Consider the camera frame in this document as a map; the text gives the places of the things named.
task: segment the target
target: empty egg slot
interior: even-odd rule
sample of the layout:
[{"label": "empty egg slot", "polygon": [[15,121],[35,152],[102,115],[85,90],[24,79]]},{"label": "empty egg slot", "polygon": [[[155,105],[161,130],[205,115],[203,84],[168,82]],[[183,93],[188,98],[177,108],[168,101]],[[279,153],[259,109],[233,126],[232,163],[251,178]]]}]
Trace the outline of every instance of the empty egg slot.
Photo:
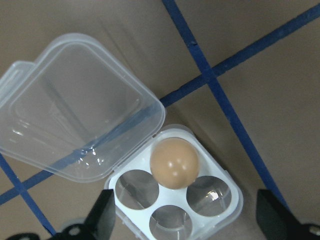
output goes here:
[{"label": "empty egg slot", "polygon": [[182,208],[165,205],[153,212],[149,228],[158,240],[185,240],[192,232],[192,221]]},{"label": "empty egg slot", "polygon": [[228,185],[214,176],[198,177],[186,192],[189,206],[196,213],[206,217],[223,213],[229,207],[231,198]]},{"label": "empty egg slot", "polygon": [[126,207],[142,210],[155,203],[159,195],[159,185],[150,173],[130,170],[117,180],[115,194]]}]

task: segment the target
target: egg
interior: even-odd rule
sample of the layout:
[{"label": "egg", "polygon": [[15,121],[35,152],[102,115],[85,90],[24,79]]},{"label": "egg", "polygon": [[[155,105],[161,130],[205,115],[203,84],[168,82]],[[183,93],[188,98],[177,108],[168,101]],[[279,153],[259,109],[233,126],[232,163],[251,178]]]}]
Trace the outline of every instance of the egg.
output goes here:
[{"label": "egg", "polygon": [[153,148],[150,169],[160,185],[168,189],[186,188],[199,174],[198,151],[182,138],[166,138]]}]

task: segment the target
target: tan floor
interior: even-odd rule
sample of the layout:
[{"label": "tan floor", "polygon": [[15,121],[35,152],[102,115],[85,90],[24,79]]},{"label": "tan floor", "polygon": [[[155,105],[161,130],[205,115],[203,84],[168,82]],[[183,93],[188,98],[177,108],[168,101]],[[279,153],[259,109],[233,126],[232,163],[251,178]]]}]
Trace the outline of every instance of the tan floor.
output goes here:
[{"label": "tan floor", "polygon": [[[313,7],[318,1],[177,1],[211,66]],[[220,76],[223,89],[293,213],[320,224],[320,20]],[[70,32],[100,41],[161,98],[200,74],[160,1],[0,1],[0,76],[16,60],[34,61]],[[196,134],[244,195],[240,217],[215,240],[263,240],[255,221],[264,185],[207,86],[167,108],[165,124]],[[38,168],[8,159],[21,181]],[[29,193],[55,229],[84,217],[105,179],[75,183],[58,176]],[[0,170],[0,193],[12,188]],[[49,234],[20,196],[0,206],[0,239],[18,232]],[[135,239],[117,219],[112,238]]]}]

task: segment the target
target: egg holder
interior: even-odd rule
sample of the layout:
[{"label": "egg holder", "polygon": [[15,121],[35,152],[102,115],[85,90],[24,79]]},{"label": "egg holder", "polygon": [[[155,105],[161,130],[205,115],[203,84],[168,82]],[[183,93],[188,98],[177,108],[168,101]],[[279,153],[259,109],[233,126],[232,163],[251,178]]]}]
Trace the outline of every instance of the egg holder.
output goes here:
[{"label": "egg holder", "polygon": [[[198,152],[199,174],[189,187],[169,189],[152,177],[153,147],[167,138],[184,139]],[[207,239],[234,221],[243,207],[243,195],[228,172],[193,134],[179,128],[153,136],[114,171],[104,188],[115,190],[117,215],[142,240]]]},{"label": "egg holder", "polygon": [[[96,39],[59,36],[34,61],[14,62],[0,86],[0,152],[78,183],[110,176],[117,214],[140,239],[207,239],[240,214],[229,174],[188,130],[160,131],[165,107]],[[151,175],[153,147],[172,137],[200,156],[188,188]]]}]

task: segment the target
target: clear plastic lid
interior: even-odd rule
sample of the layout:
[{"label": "clear plastic lid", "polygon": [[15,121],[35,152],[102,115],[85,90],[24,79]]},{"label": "clear plastic lid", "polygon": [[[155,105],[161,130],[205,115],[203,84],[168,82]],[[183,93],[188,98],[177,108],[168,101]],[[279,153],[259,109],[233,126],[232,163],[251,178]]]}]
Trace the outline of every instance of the clear plastic lid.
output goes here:
[{"label": "clear plastic lid", "polygon": [[92,182],[155,134],[161,102],[98,41],[70,33],[0,79],[0,151]]}]

